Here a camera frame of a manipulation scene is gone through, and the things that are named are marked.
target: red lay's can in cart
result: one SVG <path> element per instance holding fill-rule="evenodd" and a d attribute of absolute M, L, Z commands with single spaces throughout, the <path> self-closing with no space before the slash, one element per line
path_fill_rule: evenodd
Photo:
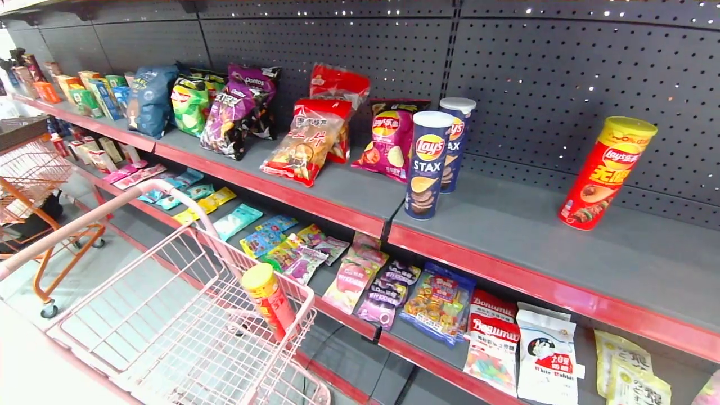
<path fill-rule="evenodd" d="M 576 229 L 595 228 L 656 133 L 657 127 L 643 120 L 606 118 L 593 150 L 562 204 L 560 219 Z"/>

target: shopping cart wheel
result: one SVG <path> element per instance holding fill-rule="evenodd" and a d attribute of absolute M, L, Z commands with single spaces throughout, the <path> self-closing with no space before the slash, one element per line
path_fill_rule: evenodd
<path fill-rule="evenodd" d="M 58 306 L 55 305 L 55 300 L 50 300 L 50 302 L 45 304 L 45 307 L 40 312 L 40 316 L 45 319 L 54 318 L 57 314 Z"/>

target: chip can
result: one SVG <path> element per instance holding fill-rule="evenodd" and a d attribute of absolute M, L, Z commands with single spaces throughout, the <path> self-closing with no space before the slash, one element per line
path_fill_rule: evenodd
<path fill-rule="evenodd" d="M 435 215 L 438 205 L 453 116 L 440 111 L 420 111 L 413 115 L 413 122 L 405 212 L 411 218 L 428 220 Z"/>
<path fill-rule="evenodd" d="M 282 341 L 295 320 L 295 313 L 277 281 L 273 267 L 267 263 L 252 266 L 243 275 L 240 285 L 255 302 L 275 339 Z"/>
<path fill-rule="evenodd" d="M 445 168 L 441 180 L 440 192 L 448 194 L 455 191 L 457 177 L 462 164 L 462 153 L 467 143 L 466 127 L 470 113 L 477 106 L 477 102 L 462 97 L 445 97 L 440 100 L 440 111 L 453 116 L 452 127 L 448 139 L 447 155 L 445 155 Z"/>
<path fill-rule="evenodd" d="M 583 231 L 595 228 L 656 133 L 657 127 L 643 120 L 606 118 L 560 208 L 560 219 Z"/>

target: blue lay's stax can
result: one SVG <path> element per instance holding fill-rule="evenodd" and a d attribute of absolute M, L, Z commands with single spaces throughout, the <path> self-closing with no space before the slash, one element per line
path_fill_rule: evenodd
<path fill-rule="evenodd" d="M 435 215 L 438 205 L 453 116 L 446 112 L 421 111 L 413 115 L 413 122 L 405 212 L 411 218 L 426 220 Z"/>
<path fill-rule="evenodd" d="M 453 116 L 450 138 L 448 139 L 448 152 L 445 155 L 445 169 L 443 169 L 443 179 L 440 186 L 440 192 L 443 194 L 455 191 L 455 184 L 462 163 L 462 152 L 465 150 L 465 143 L 467 142 L 465 128 L 470 118 L 470 112 L 476 106 L 475 100 L 462 97 L 446 97 L 440 100 L 440 111 Z"/>

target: shopping cart handle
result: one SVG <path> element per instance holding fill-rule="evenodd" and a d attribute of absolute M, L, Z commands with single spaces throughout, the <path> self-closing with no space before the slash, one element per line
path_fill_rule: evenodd
<path fill-rule="evenodd" d="M 217 238 L 217 232 L 215 230 L 215 227 L 212 225 L 212 221 L 210 221 L 210 218 L 207 217 L 207 214 L 203 211 L 202 208 L 200 208 L 197 202 L 188 197 L 185 193 L 176 189 L 174 186 L 172 186 L 165 180 L 149 179 L 125 190 L 125 192 L 123 192 L 121 195 L 118 195 L 112 200 L 106 202 L 105 204 L 100 205 L 98 208 L 95 208 L 94 210 L 86 213 L 80 218 L 77 218 L 76 220 L 63 226 L 57 231 L 50 233 L 46 237 L 40 239 L 39 241 L 36 241 L 30 246 L 23 248 L 23 250 L 21 250 L 20 252 L 13 254 L 12 257 L 0 263 L 0 281 L 10 276 L 10 274 L 20 268 L 23 264 L 42 254 L 50 247 L 55 246 L 56 244 L 62 242 L 64 239 L 67 239 L 73 233 L 80 231 L 82 228 L 85 228 L 91 223 L 100 221 L 101 219 L 106 217 L 107 214 L 115 211 L 116 209 L 125 204 L 128 204 L 130 201 L 140 197 L 147 192 L 150 192 L 151 190 L 160 190 L 162 192 L 165 192 L 166 194 L 170 194 L 171 196 L 180 200 L 181 203 L 187 205 L 188 208 L 194 210 L 195 213 L 197 213 L 197 215 L 200 217 L 200 222 L 202 222 L 202 225 L 204 226 L 206 231 L 210 235 Z"/>

